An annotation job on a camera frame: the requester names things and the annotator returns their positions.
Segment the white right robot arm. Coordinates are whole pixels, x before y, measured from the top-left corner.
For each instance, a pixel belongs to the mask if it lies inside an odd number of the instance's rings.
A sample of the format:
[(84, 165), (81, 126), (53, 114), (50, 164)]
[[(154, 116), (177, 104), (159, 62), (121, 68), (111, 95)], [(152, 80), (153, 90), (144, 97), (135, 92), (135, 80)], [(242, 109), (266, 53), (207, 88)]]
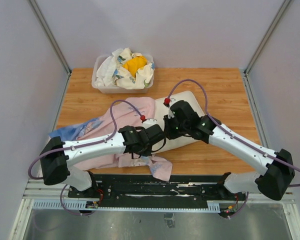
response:
[(293, 159), (289, 151), (275, 151), (258, 145), (230, 130), (209, 114), (199, 116), (184, 100), (165, 98), (168, 114), (163, 117), (164, 134), (169, 140), (188, 136), (219, 147), (254, 168), (253, 172), (225, 173), (216, 188), (222, 200), (239, 192), (260, 192), (279, 201), (295, 177)]

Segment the cream white pillow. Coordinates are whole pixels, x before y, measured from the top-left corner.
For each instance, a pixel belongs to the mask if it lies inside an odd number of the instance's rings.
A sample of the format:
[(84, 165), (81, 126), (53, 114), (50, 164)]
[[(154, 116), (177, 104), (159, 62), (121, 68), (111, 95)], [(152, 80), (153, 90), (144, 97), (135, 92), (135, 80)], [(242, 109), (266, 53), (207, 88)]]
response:
[[(172, 102), (175, 101), (186, 101), (189, 103), (189, 105), (192, 107), (192, 109), (200, 116), (204, 116), (204, 112), (201, 108), (201, 106), (199, 105), (197, 99), (195, 98), (194, 94), (187, 90), (187, 91), (183, 91), (180, 93), (176, 93), (173, 94), (171, 96), (171, 100)], [(161, 129), (164, 129), (164, 116), (168, 114), (169, 110), (167, 107), (164, 106), (163, 104), (164, 102), (164, 98), (158, 98), (155, 100), (155, 112), (154, 112), (154, 117), (151, 117), (152, 119), (156, 119), (157, 120), (157, 124), (161, 127)], [(177, 149), (189, 144), (193, 144), (196, 143), (198, 140), (195, 140), (193, 138), (190, 137), (186, 137), (186, 136), (181, 136), (177, 139), (173, 139), (173, 140), (166, 140), (165, 146), (159, 150), (156, 151), (155, 154), (161, 153), (161, 152), (165, 152), (165, 151), (169, 151), (169, 150), (173, 150), (173, 149)]]

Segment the pink blue printed pillowcase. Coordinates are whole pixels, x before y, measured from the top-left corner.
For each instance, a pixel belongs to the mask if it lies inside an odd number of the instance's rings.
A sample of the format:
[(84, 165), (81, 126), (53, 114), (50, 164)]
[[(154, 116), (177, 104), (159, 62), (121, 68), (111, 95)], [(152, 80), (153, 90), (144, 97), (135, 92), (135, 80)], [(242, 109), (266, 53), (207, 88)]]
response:
[[(126, 101), (134, 105), (146, 118), (151, 119), (155, 116), (155, 100), (153, 98), (129, 97)], [(113, 106), (112, 111), (118, 129), (124, 126), (138, 127), (141, 125), (139, 114), (127, 103), (116, 103)], [(114, 124), (111, 119), (110, 110), (107, 110), (104, 115), (92, 118), (86, 122), (56, 129), (49, 133), (48, 137), (61, 137), (62, 141), (78, 141), (101, 137), (106, 134), (111, 134), (113, 131)], [(139, 159), (132, 159), (129, 153), (95, 157), (75, 165), (76, 168), (83, 171), (101, 168), (138, 166), (148, 166), (154, 178), (166, 182), (170, 179), (173, 168), (173, 164), (162, 157), (152, 155), (142, 156)]]

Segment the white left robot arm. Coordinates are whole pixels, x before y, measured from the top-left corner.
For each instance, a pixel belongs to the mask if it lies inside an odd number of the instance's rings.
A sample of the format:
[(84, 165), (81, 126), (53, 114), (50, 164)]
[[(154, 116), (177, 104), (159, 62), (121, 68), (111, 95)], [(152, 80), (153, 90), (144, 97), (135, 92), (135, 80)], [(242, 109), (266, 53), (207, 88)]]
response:
[(43, 183), (46, 186), (66, 184), (91, 198), (97, 193), (95, 180), (87, 171), (76, 168), (76, 164), (125, 153), (150, 156), (153, 145), (164, 139), (165, 134), (158, 124), (148, 128), (125, 126), (113, 135), (78, 141), (62, 141), (59, 136), (53, 137), (39, 157)]

